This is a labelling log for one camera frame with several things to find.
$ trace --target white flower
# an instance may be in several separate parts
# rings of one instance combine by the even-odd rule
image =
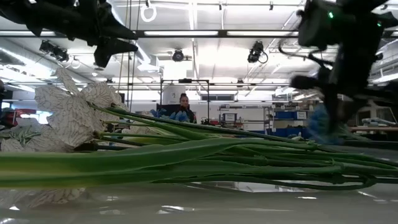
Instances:
[[[59,138],[70,146],[79,146],[93,138],[93,132],[102,132],[102,121],[117,121],[119,118],[90,108],[87,101],[100,107],[116,105],[127,108],[114,88],[105,82],[90,83],[81,91],[65,68],[58,68],[58,78],[68,91],[49,85],[35,89],[38,109],[53,112],[47,118]]]
[[[41,125],[34,118],[17,118],[18,125],[2,131],[2,152],[69,152],[71,146],[66,145],[57,137],[54,130]]]
[[[40,110],[50,112],[64,110],[62,101],[72,95],[89,101],[100,108],[116,105],[125,110],[127,109],[127,106],[122,103],[120,94],[116,93],[116,89],[109,87],[105,82],[90,83],[79,91],[71,76],[68,75],[66,68],[58,68],[55,73],[68,91],[53,85],[36,88],[35,100]]]
[[[62,142],[50,126],[39,124],[34,118],[17,118],[17,122],[16,127],[1,132],[3,137],[11,137],[2,141],[1,153],[70,152],[73,149]],[[0,190],[0,207],[32,208],[44,203],[67,203],[78,198],[84,190]]]

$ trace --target light fixture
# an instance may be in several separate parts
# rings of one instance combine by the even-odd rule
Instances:
[[[292,37],[298,37],[299,32],[294,31],[227,31],[226,35],[229,36],[261,36],[261,37],[275,37],[275,36],[286,36],[290,35]]]
[[[187,30],[187,31],[145,31],[146,36],[207,36],[218,35],[218,31],[207,30]]]
[[[29,87],[29,86],[25,86],[25,85],[9,85],[9,86],[13,87],[13,88],[20,89],[20,90],[29,91],[29,92],[32,92],[32,93],[35,92],[35,89],[33,89],[33,88]]]
[[[182,53],[182,50],[181,49],[176,49],[174,51],[172,59],[173,59],[174,62],[181,62],[182,60],[184,60],[184,54]]]
[[[69,61],[67,49],[62,49],[59,46],[53,45],[47,40],[42,41],[39,50],[45,54],[51,55],[51,57],[59,62],[66,63]]]
[[[15,54],[14,52],[11,52],[7,49],[0,48],[1,51],[4,53],[10,55],[11,57],[14,57],[21,62],[25,64],[25,67],[23,67],[23,70],[35,75],[36,77],[49,77],[52,74],[52,69],[48,68],[40,63],[37,63],[36,61],[33,61],[31,59],[28,59],[26,57],[23,57],[21,55]]]
[[[383,77],[380,77],[378,79],[373,80],[373,83],[383,83],[383,82],[388,82],[391,80],[395,80],[398,78],[398,73],[392,74],[392,75],[384,75]]]
[[[278,88],[275,90],[275,96],[286,95],[286,94],[292,93],[294,90],[295,90],[295,88],[288,87],[288,86],[285,86],[283,88]]]
[[[18,30],[2,30],[0,36],[24,36],[24,37],[36,37],[31,31],[18,31]],[[55,33],[52,31],[42,31],[41,37],[55,37]]]
[[[260,58],[262,57],[262,55],[265,55],[267,57],[267,59],[263,62],[260,61]],[[256,63],[256,62],[267,63],[268,62],[268,55],[264,52],[264,46],[262,44],[262,41],[256,41],[256,43],[254,43],[252,49],[250,49],[250,53],[248,56],[248,62],[249,63]]]

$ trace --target ceiling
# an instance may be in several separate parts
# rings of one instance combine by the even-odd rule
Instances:
[[[261,0],[152,0],[150,3],[156,8],[157,13],[150,22],[145,22],[141,16],[145,1],[108,0],[108,2],[113,5],[115,17],[131,30],[292,30],[299,22],[295,11],[302,8],[304,1],[273,0],[274,7],[270,10],[270,1]],[[393,8],[398,6],[398,1],[389,1],[388,4]],[[398,17],[398,11],[393,10],[393,13]],[[152,11],[145,10],[144,15],[150,18]],[[0,17],[0,30],[27,29],[23,25],[14,24]],[[49,55],[39,51],[42,40],[49,40],[67,49],[70,61],[60,65]],[[268,53],[269,59],[265,64],[247,61],[249,49],[257,40],[263,42]],[[191,38],[142,38],[137,44],[146,55],[157,57],[158,66],[162,68],[174,63],[171,54],[175,49],[182,49],[185,56],[195,58],[197,66],[197,76],[195,76],[193,60],[180,62],[179,66],[187,68],[187,77],[209,79],[211,82],[231,83],[243,79],[246,83],[287,83],[292,75],[308,74],[317,68],[317,65],[310,60],[289,58],[279,53],[278,41],[279,39],[252,38],[196,38],[193,41]],[[73,78],[83,83],[105,81],[107,78],[118,82],[120,74],[121,83],[126,83],[127,77],[130,77],[129,82],[134,80],[134,83],[159,82],[163,72],[162,69],[159,72],[138,69],[141,63],[134,54],[131,54],[132,60],[128,60],[126,54],[114,55],[103,71],[96,71],[93,65],[95,47],[87,46],[82,40],[69,41],[45,37],[7,38],[0,39],[0,48],[9,49],[52,70],[59,66],[67,67]],[[297,44],[297,39],[289,39],[284,44],[284,49],[303,55],[311,50],[301,48]],[[335,55],[336,47],[332,46],[318,56],[333,60]],[[56,82],[56,80],[47,79],[42,82]],[[259,87],[257,91],[270,88],[276,87]],[[134,86],[134,89],[145,90],[148,87],[140,85]]]

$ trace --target bouquet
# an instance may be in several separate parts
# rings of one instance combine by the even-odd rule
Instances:
[[[392,161],[313,141],[131,113],[106,83],[79,91],[65,69],[57,75],[68,91],[53,85],[36,89],[39,109],[53,113],[49,125],[22,124],[29,129],[2,135],[0,187],[12,190],[0,192],[7,199],[0,206],[27,197],[28,207],[66,203],[87,187],[138,182],[233,181],[317,190],[398,183],[398,163]],[[129,131],[105,131],[105,124],[123,124]]]

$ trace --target person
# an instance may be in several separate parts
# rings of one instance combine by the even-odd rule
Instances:
[[[189,99],[187,97],[187,94],[185,94],[185,93],[181,93],[181,96],[180,96],[180,108],[178,109],[178,111],[175,112],[175,114],[179,114],[179,112],[182,112],[182,113],[185,112],[187,114],[187,116],[188,116],[187,120],[189,120],[190,123],[196,123],[197,122],[195,114],[189,108]]]

